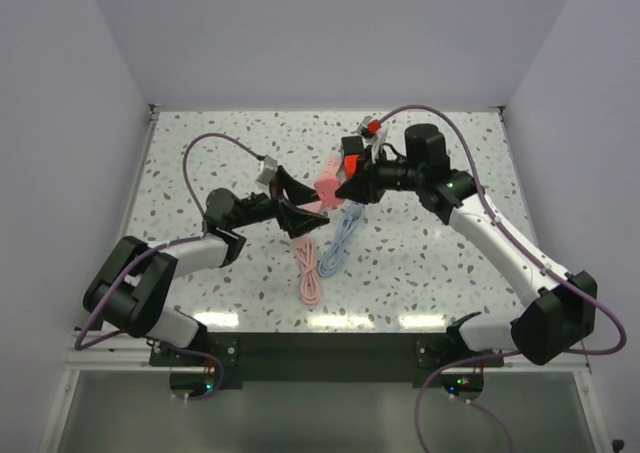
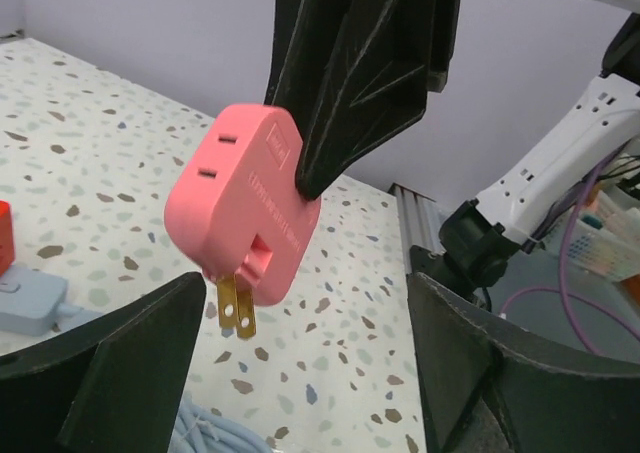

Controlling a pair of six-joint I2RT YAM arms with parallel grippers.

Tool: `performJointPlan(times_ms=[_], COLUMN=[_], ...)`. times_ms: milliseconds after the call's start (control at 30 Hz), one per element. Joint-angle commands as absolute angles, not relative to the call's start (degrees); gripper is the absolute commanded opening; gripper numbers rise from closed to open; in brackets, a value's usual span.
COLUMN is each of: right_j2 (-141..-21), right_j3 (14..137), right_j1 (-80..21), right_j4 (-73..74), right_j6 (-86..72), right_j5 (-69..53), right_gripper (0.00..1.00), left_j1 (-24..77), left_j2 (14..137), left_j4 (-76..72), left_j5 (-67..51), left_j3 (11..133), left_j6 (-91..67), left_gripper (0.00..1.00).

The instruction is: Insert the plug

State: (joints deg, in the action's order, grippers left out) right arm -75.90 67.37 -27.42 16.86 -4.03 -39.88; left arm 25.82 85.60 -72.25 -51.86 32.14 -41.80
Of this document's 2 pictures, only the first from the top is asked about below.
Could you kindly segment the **pink power strip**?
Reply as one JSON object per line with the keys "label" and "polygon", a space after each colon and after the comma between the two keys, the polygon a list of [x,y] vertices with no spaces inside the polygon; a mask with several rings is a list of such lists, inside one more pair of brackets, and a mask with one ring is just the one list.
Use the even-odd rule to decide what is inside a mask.
{"label": "pink power strip", "polygon": [[[341,177],[340,177],[341,167],[342,167],[342,159],[340,157],[334,156],[334,155],[329,156],[325,161],[323,168],[321,169],[321,172],[318,175],[317,179],[320,179],[322,177],[336,176],[341,182]],[[330,209],[330,208],[323,207],[320,201],[302,205],[301,208],[311,213],[320,213],[324,209]]]}

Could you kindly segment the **red cube plug adapter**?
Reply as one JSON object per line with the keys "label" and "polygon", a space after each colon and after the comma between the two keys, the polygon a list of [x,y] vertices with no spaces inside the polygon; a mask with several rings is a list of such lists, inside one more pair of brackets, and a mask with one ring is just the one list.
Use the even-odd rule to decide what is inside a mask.
{"label": "red cube plug adapter", "polygon": [[350,179],[357,170],[359,154],[350,154],[343,157],[344,174],[347,179]]}

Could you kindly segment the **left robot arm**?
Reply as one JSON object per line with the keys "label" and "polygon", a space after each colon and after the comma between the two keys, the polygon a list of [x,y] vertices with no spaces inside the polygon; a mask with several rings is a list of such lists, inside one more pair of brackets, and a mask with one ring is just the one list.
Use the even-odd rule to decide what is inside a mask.
{"label": "left robot arm", "polygon": [[151,245],[134,236],[119,240],[83,298],[89,319],[100,319],[118,332],[172,345],[185,365],[196,365],[208,351],[207,329],[193,317],[167,306],[174,279],[235,262],[246,239],[238,229],[277,222],[291,239],[326,224],[307,210],[316,191],[295,180],[283,167],[271,175],[264,193],[240,198],[226,188],[209,193],[200,235]]}

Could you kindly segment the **black cube plug adapter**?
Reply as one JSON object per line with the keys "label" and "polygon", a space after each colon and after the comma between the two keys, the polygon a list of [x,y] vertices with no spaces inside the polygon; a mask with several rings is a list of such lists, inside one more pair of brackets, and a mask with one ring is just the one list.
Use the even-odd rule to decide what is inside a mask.
{"label": "black cube plug adapter", "polygon": [[341,138],[341,155],[343,157],[359,156],[365,150],[363,138],[359,135],[349,135]]}

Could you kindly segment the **pink plug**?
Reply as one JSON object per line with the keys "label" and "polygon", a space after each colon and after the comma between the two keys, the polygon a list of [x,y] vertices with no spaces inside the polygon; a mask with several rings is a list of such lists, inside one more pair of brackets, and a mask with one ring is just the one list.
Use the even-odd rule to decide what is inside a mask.
{"label": "pink plug", "polygon": [[336,176],[317,179],[313,186],[323,207],[334,208],[345,202],[344,199],[336,195],[337,190],[341,186],[341,182]]}

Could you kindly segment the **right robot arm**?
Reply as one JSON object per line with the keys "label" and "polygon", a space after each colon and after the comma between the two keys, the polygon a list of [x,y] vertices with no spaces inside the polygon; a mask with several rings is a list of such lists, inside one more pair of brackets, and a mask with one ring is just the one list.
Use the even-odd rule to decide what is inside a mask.
{"label": "right robot arm", "polygon": [[427,211],[482,253],[522,305],[513,319],[474,312],[452,322],[445,342],[452,363],[466,366],[481,352],[517,350],[544,365],[594,331],[594,278],[585,271],[570,273],[520,233],[503,233],[508,221],[480,194],[473,176],[452,168],[437,126],[408,127],[405,151],[395,159],[382,149],[386,131],[373,119],[357,128],[356,157],[347,163],[337,197],[367,205],[379,202],[388,190],[416,193]]}

